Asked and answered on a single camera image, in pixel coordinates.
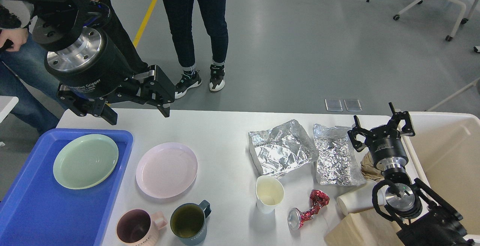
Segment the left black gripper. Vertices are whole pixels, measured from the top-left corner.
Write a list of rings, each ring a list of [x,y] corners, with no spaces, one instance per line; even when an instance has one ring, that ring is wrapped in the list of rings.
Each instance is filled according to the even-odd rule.
[[[73,113],[101,117],[110,125],[117,124],[118,115],[101,98],[110,93],[113,104],[148,104],[164,117],[170,116],[170,104],[175,101],[175,85],[158,65],[134,75],[120,50],[101,29],[84,27],[79,39],[68,48],[48,52],[45,68],[62,83],[57,98]]]

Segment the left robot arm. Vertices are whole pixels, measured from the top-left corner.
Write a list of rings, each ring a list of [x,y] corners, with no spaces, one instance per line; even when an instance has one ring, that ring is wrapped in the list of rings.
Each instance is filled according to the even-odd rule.
[[[33,40],[48,53],[45,68],[59,80],[57,97],[77,116],[116,125],[110,104],[131,101],[170,115],[174,85],[158,65],[135,66],[104,31],[113,12],[92,0],[14,0],[34,5]]]

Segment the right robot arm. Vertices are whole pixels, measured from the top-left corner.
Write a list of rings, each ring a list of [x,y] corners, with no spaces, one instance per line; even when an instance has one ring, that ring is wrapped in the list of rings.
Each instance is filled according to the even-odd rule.
[[[474,239],[465,239],[463,216],[421,179],[408,176],[401,137],[415,136],[413,122],[407,111],[396,111],[391,102],[389,107],[387,124],[368,130],[355,115],[348,131],[353,148],[369,149],[374,168],[384,177],[372,190],[374,210],[398,224],[396,234],[405,246],[474,246]]]

